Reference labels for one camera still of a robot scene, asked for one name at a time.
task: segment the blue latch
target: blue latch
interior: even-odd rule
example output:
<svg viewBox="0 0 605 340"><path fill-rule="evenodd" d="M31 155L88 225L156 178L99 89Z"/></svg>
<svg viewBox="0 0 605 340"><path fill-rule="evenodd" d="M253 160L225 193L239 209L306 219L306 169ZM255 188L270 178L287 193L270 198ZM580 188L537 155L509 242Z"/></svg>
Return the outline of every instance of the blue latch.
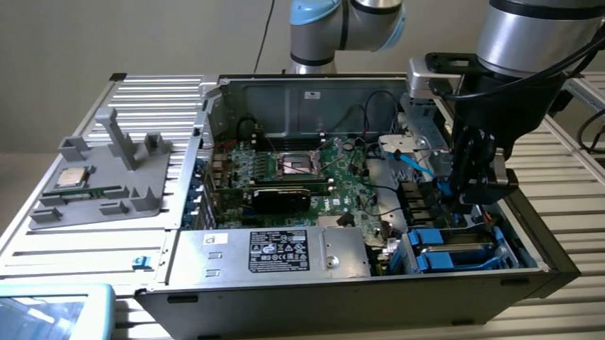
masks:
<svg viewBox="0 0 605 340"><path fill-rule="evenodd" d="M139 256L136 259L132 260L132 269L151 269L151 257L148 256Z"/></svg>
<svg viewBox="0 0 605 340"><path fill-rule="evenodd" d="M436 253L424 253L416 258L418 263L424 263L421 266L425 268L422 271L446 271L454 268L454 262L452 262L452 257L448 252L436 252Z"/></svg>
<svg viewBox="0 0 605 340"><path fill-rule="evenodd" d="M420 244L428 246L444 244L442 233L438 229L414 229L408 233L408 237L413 246Z"/></svg>

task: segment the chip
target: chip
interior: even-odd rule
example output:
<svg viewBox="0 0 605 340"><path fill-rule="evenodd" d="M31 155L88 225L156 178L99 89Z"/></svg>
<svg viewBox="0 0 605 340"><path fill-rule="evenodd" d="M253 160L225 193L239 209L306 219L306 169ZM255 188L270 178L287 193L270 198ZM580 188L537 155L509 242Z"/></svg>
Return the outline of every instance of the chip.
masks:
<svg viewBox="0 0 605 340"><path fill-rule="evenodd" d="M71 188L82 186L88 175L87 168L80 166L78 168L66 168L62 170L59 179L56 180L56 188Z"/></svg>

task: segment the side panel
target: side panel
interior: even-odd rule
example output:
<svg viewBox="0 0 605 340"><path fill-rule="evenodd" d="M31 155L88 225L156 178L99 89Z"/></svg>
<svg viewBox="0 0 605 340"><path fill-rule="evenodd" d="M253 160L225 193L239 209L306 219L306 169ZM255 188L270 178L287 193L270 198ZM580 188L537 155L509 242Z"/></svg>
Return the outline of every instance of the side panel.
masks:
<svg viewBox="0 0 605 340"><path fill-rule="evenodd" d="M243 115L254 116L266 133L275 137L310 137L319 132L361 133L365 104L373 92L388 90L400 98L406 90L405 78L393 76L295 81L279 76L237 77L225 76L221 80L226 84L222 93L233 137ZM367 104L370 132L389 131L396 116L392 98L383 94L373 96ZM211 116L213 131L222 131L222 123Z"/></svg>
<svg viewBox="0 0 605 340"><path fill-rule="evenodd" d="M175 340L358 332L482 324L553 275L500 273L306 287L187 288L174 293L155 290L136 300Z"/></svg>

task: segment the power supply label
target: power supply label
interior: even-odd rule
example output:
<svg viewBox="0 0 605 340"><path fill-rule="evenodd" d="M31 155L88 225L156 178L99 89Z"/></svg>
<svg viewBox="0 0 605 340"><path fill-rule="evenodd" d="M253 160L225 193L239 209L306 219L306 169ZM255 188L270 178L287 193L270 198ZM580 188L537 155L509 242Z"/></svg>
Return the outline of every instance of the power supply label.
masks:
<svg viewBox="0 0 605 340"><path fill-rule="evenodd" d="M250 261L253 273L309 270L306 230L250 233Z"/></svg>

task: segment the robotic arm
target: robotic arm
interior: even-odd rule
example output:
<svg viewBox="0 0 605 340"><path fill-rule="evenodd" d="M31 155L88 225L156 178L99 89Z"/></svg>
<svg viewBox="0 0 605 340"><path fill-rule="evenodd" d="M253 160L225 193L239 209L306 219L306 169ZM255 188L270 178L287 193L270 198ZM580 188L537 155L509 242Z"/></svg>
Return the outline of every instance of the robotic arm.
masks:
<svg viewBox="0 0 605 340"><path fill-rule="evenodd" d="M291 73L335 73L337 50L381 50L404 31L402 0L294 0L291 9ZM410 60L410 97L454 102L453 210L517 189L514 142L605 47L604 15L605 0L490 0L477 54Z"/></svg>
<svg viewBox="0 0 605 340"><path fill-rule="evenodd" d="M378 51L404 31L402 0L293 0L290 73L335 73L335 51Z"/></svg>
<svg viewBox="0 0 605 340"><path fill-rule="evenodd" d="M577 74L605 46L604 14L604 0L490 0L477 54L412 60L412 97L454 101L454 208L492 204L517 189L505 167L514 142L538 127L565 71Z"/></svg>

